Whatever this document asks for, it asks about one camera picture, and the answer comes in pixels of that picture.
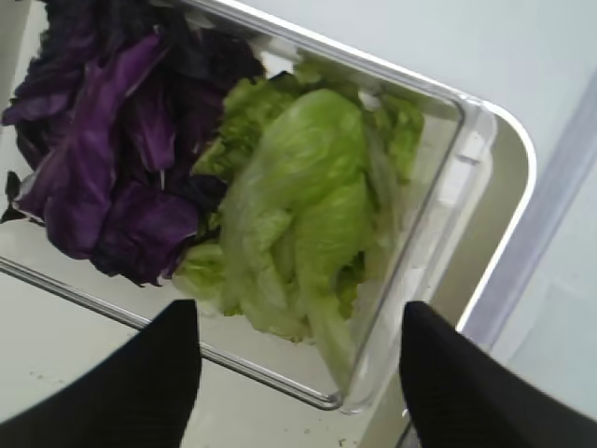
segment white surface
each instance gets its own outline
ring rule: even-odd
[[[541,259],[493,355],[597,418],[597,166]]]
[[[27,2],[11,2],[8,7],[2,8],[0,14],[0,101],[5,104],[11,94],[12,71],[4,69],[17,63],[17,48],[21,42],[25,20],[27,18]]]
[[[134,332],[0,275],[0,420],[68,385]],[[355,447],[368,414],[316,411],[209,362],[185,448]]]

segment clear plastic container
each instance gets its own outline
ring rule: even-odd
[[[450,258],[454,244],[448,242],[461,211],[479,196],[473,194],[473,185],[495,138],[496,119],[474,97],[250,7],[209,0],[184,5],[190,21],[249,39],[272,75],[291,70],[299,54],[309,54],[335,63],[359,83],[364,95],[384,89],[415,103],[424,113],[413,187],[401,198],[407,212],[392,266],[383,281],[361,291],[365,299],[359,298],[367,306],[353,322],[359,349],[345,393],[332,381],[314,345],[259,333],[243,316],[200,312],[202,353],[207,359],[321,409],[358,412],[396,370],[401,307],[406,301],[428,298]],[[44,27],[42,6],[32,3],[22,40],[14,48],[18,62],[13,85],[22,80]],[[11,128],[3,130],[0,166],[0,182],[8,170],[30,173]],[[1,202],[6,206],[5,198]],[[42,228],[24,221],[0,226],[0,272],[136,329],[172,300],[184,298],[169,282],[139,288],[122,277],[102,275],[87,261],[68,259],[51,246]]]

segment white wall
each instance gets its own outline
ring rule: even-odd
[[[11,94],[12,78],[30,2],[5,0],[0,7],[0,104]]]
[[[493,348],[514,372],[597,419],[597,166]]]

